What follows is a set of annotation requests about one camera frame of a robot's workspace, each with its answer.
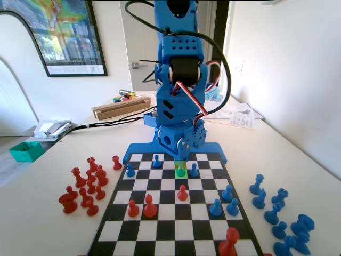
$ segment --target white square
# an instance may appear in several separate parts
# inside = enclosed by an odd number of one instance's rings
[[[197,161],[208,161],[206,154],[196,154]]]
[[[213,174],[210,169],[200,169],[199,173],[201,179],[213,179]]]
[[[160,190],[148,190],[145,195],[147,194],[151,195],[153,198],[152,203],[153,204],[159,204],[160,203]]]
[[[175,241],[156,241],[155,256],[175,255]]]
[[[159,204],[158,220],[175,220],[175,204]]]
[[[142,161],[139,166],[139,170],[150,170],[151,161]]]
[[[214,179],[214,182],[218,190],[226,190],[226,186],[229,184],[227,179]]]
[[[141,220],[137,241],[155,241],[157,226],[157,220]]]
[[[217,190],[204,190],[204,196],[207,204],[213,204],[214,200],[219,199]]]
[[[234,245],[237,255],[257,256],[257,252],[252,240],[238,240]]]
[[[211,167],[211,169],[222,169],[222,164],[220,163],[220,161],[208,161],[209,162],[209,166]]]
[[[161,190],[174,190],[175,180],[173,179],[163,179],[161,180]]]
[[[98,241],[117,241],[123,221],[106,221]]]
[[[162,170],[160,170],[160,169],[150,170],[149,179],[150,180],[161,180],[162,179]]]
[[[134,254],[136,241],[118,241],[113,256],[130,256]]]
[[[113,200],[112,204],[128,204],[131,194],[132,194],[131,191],[125,190],[117,191],[116,197]]]
[[[238,214],[236,216],[232,216],[228,213],[228,204],[222,204],[222,208],[224,210],[224,213],[225,213],[225,217],[227,220],[242,220],[243,217],[240,213],[240,210],[238,212]]]
[[[188,179],[188,190],[202,190],[200,179]]]
[[[194,245],[196,247],[197,256],[212,256],[216,255],[214,243],[212,240],[195,240]]]
[[[191,220],[175,221],[175,240],[194,240],[193,224]]]
[[[133,191],[145,191],[147,190],[148,180],[135,180]]]
[[[140,162],[142,161],[143,154],[132,154],[130,162]]]
[[[228,232],[228,222],[226,220],[210,220],[213,240],[226,240],[226,233]]]
[[[209,220],[206,204],[191,204],[192,220]]]

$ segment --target red pawn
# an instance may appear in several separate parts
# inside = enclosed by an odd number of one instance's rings
[[[140,208],[135,205],[135,201],[134,200],[130,200],[129,201],[129,209],[128,209],[128,215],[130,217],[136,217],[140,212]]]
[[[97,192],[96,199],[97,200],[102,200],[105,198],[105,191],[101,190],[101,186],[96,186],[95,190]]]
[[[77,188],[80,188],[82,186],[84,186],[86,184],[86,179],[83,179],[81,176],[80,176],[80,173],[79,173],[79,168],[73,168],[72,171],[71,171],[74,176],[76,177],[76,187]]]
[[[180,201],[185,201],[188,197],[188,194],[186,192],[185,185],[180,186],[180,191],[177,193],[177,198],[179,198]]]
[[[114,162],[113,169],[114,169],[115,171],[121,170],[122,164],[118,161],[118,160],[119,160],[119,157],[118,157],[118,156],[113,156],[113,157],[112,157],[112,160],[113,160],[113,162]]]
[[[78,196],[78,192],[77,191],[73,191],[72,190],[72,186],[67,186],[66,187],[66,191],[69,193],[69,195],[72,197],[72,199],[76,199]]]
[[[93,205],[94,201],[89,200],[86,202],[86,207],[89,207],[89,209],[87,209],[86,213],[89,216],[93,216],[96,213],[98,213],[98,206],[97,205]]]
[[[143,214],[147,218],[153,218],[158,212],[156,205],[152,204],[152,201],[152,196],[147,194],[147,196],[145,197],[145,202],[147,203],[147,205],[143,209]]]
[[[86,206],[86,202],[87,202],[87,201],[89,201],[89,200],[94,201],[94,198],[93,198],[92,196],[88,196],[88,195],[86,194],[85,188],[81,188],[81,189],[79,190],[79,194],[80,194],[80,195],[82,196],[82,198],[83,198],[82,202],[80,203],[81,207],[83,207],[83,208],[86,208],[86,207],[87,207],[87,206]]]
[[[239,239],[239,232],[235,228],[228,228],[226,234],[227,241],[222,241],[219,244],[218,250],[220,256],[236,256],[236,250],[234,244]]]
[[[88,188],[88,190],[87,190],[87,193],[88,194],[93,194],[93,193],[95,193],[96,192],[96,190],[95,190],[95,185],[92,185],[92,181],[91,180],[88,180],[87,182],[86,182],[86,184],[89,186],[89,188]]]
[[[90,157],[90,158],[87,159],[87,162],[88,162],[89,165],[90,165],[90,169],[89,169],[89,170],[90,170],[91,172],[97,171],[97,165],[95,164],[95,158]]]

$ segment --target black square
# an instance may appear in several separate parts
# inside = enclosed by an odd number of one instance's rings
[[[139,221],[123,221],[118,241],[136,241],[139,232]]]
[[[201,179],[203,190],[217,190],[214,179]]]
[[[175,221],[159,220],[156,231],[156,240],[175,240]]]
[[[127,205],[124,204],[112,204],[108,206],[108,215],[106,217],[106,221],[108,220],[123,220],[124,215],[127,211]]]
[[[175,255],[196,255],[194,241],[175,241]]]
[[[161,180],[148,180],[147,190],[161,190]]]
[[[228,220],[229,228],[235,228],[239,232],[240,239],[252,239],[250,229],[244,220]]]
[[[150,170],[139,170],[136,175],[137,180],[148,180]]]
[[[175,180],[175,190],[180,190],[180,186],[185,185],[186,190],[188,189],[188,180],[187,179],[176,179]]]
[[[130,200],[134,200],[135,204],[144,204],[145,191],[132,191]]]
[[[175,192],[173,190],[161,190],[160,204],[175,204]]]
[[[153,256],[155,241],[136,241],[134,256]]]
[[[175,204],[176,220],[191,220],[192,212],[190,204]]]
[[[209,220],[193,220],[194,240],[213,240]]]
[[[190,190],[190,202],[191,204],[205,204],[205,196],[203,190]]]

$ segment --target blue pawn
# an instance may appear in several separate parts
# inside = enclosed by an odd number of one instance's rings
[[[296,245],[296,240],[293,236],[287,236],[284,238],[284,244],[275,243],[273,245],[273,250],[277,256],[292,256],[293,254],[290,252],[290,248],[294,248]]]
[[[209,211],[213,216],[219,217],[222,214],[222,208],[219,199],[214,200],[214,204],[209,207]]]
[[[281,221],[278,226],[273,226],[272,227],[272,234],[278,238],[278,239],[284,239],[286,237],[286,232],[284,231],[286,228],[288,227],[288,225],[284,222]]]
[[[133,170],[133,167],[131,164],[127,164],[127,169],[128,169],[128,171],[126,172],[126,175],[128,177],[132,177],[135,175],[135,170]]]
[[[190,176],[193,178],[196,178],[199,175],[199,172],[197,170],[197,164],[192,164],[192,169],[190,170]]]
[[[231,201],[232,198],[233,198],[233,195],[232,195],[232,186],[231,185],[227,185],[226,186],[226,190],[224,190],[222,192],[222,198],[225,200],[225,201]]]
[[[155,155],[155,161],[153,163],[154,168],[160,168],[161,162],[159,161],[159,155]]]
[[[278,190],[278,195],[273,196],[271,199],[271,202],[274,203],[281,203],[282,208],[285,206],[284,198],[288,197],[289,193],[284,190],[283,188],[280,188]]]
[[[256,183],[250,186],[250,191],[254,195],[259,195],[261,192],[261,188],[259,187],[264,180],[264,176],[261,174],[257,174]]]
[[[239,213],[239,209],[237,207],[238,203],[238,199],[234,198],[232,199],[231,204],[228,204],[226,209],[230,215],[236,216]]]
[[[281,210],[281,204],[280,203],[275,203],[272,206],[273,210],[272,211],[266,211],[264,213],[264,218],[266,221],[270,224],[276,225],[279,222],[279,219],[277,217],[277,213]]]

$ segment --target chessboard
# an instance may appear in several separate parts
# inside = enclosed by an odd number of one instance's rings
[[[162,165],[155,169],[152,161],[157,154]],[[130,163],[136,174],[128,177],[126,165],[117,182],[88,256],[112,255],[219,255],[218,246],[226,240],[229,227],[237,229],[240,239],[235,244],[237,256],[263,255],[242,202],[239,213],[231,216],[222,198],[226,185],[233,187],[219,153],[189,155],[188,172],[197,164],[199,176],[181,179],[175,175],[173,157],[168,154],[131,154]],[[185,185],[188,197],[180,201],[177,193]],[[158,212],[146,218],[143,208],[150,194]],[[209,207],[219,198],[223,214],[211,215]],[[129,200],[135,200],[139,214],[128,214]]]

